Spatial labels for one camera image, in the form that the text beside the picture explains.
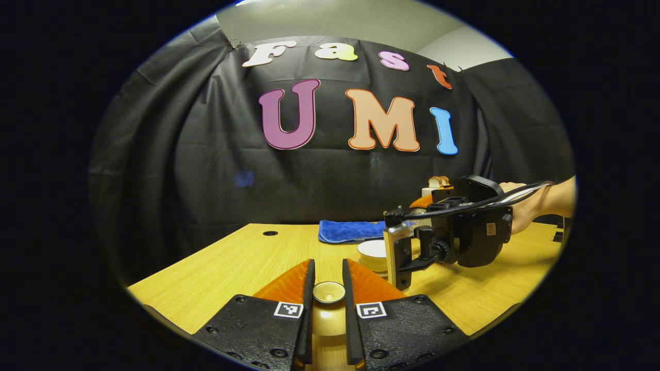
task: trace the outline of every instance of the wooden table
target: wooden table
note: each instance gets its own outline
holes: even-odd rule
[[[274,230],[276,236],[264,236]],[[529,296],[558,259],[557,227],[532,223],[513,235],[489,265],[434,264],[412,274],[405,294],[428,295],[467,335],[483,329]],[[252,295],[291,267],[315,259],[316,282],[342,283],[342,260],[358,261],[357,244],[318,240],[319,226],[249,224],[209,247],[130,286],[135,298],[192,334],[235,294]],[[413,243],[413,258],[419,244]],[[346,365],[345,337],[313,336],[307,370],[354,370]]]

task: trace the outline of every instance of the cable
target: cable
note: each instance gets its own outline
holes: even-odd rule
[[[451,215],[451,214],[463,213],[465,211],[472,211],[472,210],[489,210],[498,207],[513,205],[514,203],[519,203],[520,201],[523,201],[531,197],[540,188],[546,186],[553,186],[553,185],[554,185],[553,182],[538,182],[533,184],[527,184],[522,187],[508,191],[503,195],[497,195],[495,197],[491,197],[490,199],[485,199],[483,201],[471,203],[470,205],[466,205],[463,207],[459,206],[448,210],[431,211],[429,213],[424,213],[424,214],[405,214],[403,215],[403,219],[404,220],[427,219],[430,217],[438,217],[440,215]],[[522,191],[527,191],[529,193],[522,196],[522,198],[510,200],[511,196],[513,196],[513,198],[520,197],[518,194],[521,193]]]

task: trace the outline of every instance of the person's arm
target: person's arm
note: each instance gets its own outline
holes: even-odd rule
[[[511,191],[524,186],[522,183],[501,183],[505,191]],[[576,177],[563,183],[541,188],[530,198],[513,204],[513,226],[511,234],[525,230],[532,220],[542,215],[560,215],[565,218],[573,216],[576,202]]]

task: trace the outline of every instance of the blue letter i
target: blue letter i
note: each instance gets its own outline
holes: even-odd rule
[[[453,143],[451,136],[451,126],[449,126],[449,118],[451,115],[445,110],[439,108],[431,108],[431,114],[436,117],[438,124],[438,134],[440,135],[440,144],[438,144],[438,151],[442,154],[457,154],[458,148]]]

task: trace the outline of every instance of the black curtain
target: black curtain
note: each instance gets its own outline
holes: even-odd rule
[[[255,45],[283,40],[297,46],[266,65],[242,67]],[[358,59],[316,57],[327,42],[352,45]],[[410,70],[383,66],[381,51],[401,54]],[[429,64],[446,73],[451,90]],[[280,122],[292,130],[298,97],[291,87],[306,79],[321,81],[314,135],[299,149],[275,149],[264,138],[259,97],[284,90]],[[412,100],[419,151],[380,143],[368,151],[350,148],[350,88],[369,90],[385,110],[394,97]],[[438,152],[430,108],[451,114],[457,154]],[[93,215],[127,285],[247,223],[379,220],[384,210],[419,197],[431,176],[529,183],[574,172],[556,111],[514,59],[457,72],[409,51],[326,36],[232,48],[215,16],[174,38],[130,76],[92,151]]]

